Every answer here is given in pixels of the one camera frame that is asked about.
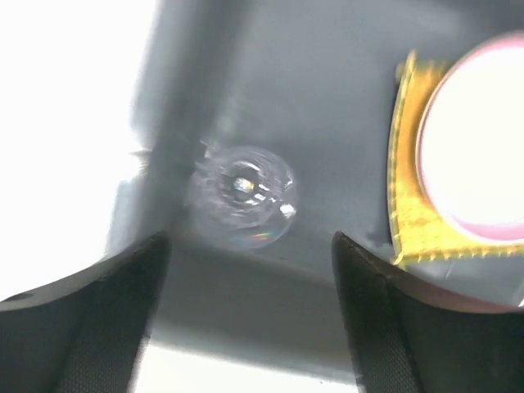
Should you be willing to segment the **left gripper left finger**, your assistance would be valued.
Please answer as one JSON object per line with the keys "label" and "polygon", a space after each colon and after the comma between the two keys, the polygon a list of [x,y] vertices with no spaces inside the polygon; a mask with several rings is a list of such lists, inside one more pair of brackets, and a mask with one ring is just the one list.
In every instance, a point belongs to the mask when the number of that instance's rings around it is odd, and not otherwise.
{"label": "left gripper left finger", "polygon": [[157,233],[1,303],[3,392],[126,392],[169,264]]}

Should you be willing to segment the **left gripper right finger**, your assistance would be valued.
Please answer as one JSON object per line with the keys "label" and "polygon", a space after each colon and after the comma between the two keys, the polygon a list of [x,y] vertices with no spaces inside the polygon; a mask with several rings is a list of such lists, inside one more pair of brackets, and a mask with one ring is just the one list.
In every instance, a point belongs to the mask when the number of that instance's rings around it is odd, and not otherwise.
{"label": "left gripper right finger", "polygon": [[361,392],[521,392],[523,310],[461,295],[337,232],[332,266]]}

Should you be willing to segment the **yellow woven bamboo mat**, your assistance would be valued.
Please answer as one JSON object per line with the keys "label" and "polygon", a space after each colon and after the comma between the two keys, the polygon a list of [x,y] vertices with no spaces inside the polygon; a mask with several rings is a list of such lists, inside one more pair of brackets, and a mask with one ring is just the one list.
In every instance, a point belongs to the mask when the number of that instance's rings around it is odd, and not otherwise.
{"label": "yellow woven bamboo mat", "polygon": [[398,82],[387,158],[387,208],[395,256],[392,264],[510,257],[523,245],[495,246],[469,240],[447,224],[423,195],[415,165],[418,128],[429,98],[449,69],[446,61],[419,61],[412,50],[398,64]]}

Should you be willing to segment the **pink bear plate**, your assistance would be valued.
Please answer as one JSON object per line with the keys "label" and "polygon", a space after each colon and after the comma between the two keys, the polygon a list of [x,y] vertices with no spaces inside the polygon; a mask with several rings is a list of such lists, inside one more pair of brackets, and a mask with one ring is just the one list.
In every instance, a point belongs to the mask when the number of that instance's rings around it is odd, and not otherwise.
{"label": "pink bear plate", "polygon": [[418,126],[426,198],[456,232],[523,241],[523,33],[492,38],[445,72]]}

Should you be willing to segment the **clear glass cup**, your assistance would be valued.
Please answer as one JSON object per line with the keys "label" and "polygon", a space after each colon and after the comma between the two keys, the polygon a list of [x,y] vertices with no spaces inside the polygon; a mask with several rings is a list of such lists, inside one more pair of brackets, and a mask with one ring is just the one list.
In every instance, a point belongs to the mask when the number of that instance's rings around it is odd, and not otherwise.
{"label": "clear glass cup", "polygon": [[295,174],[260,147],[229,147],[196,164],[187,186],[194,233],[229,250],[258,249],[278,240],[297,213]]}

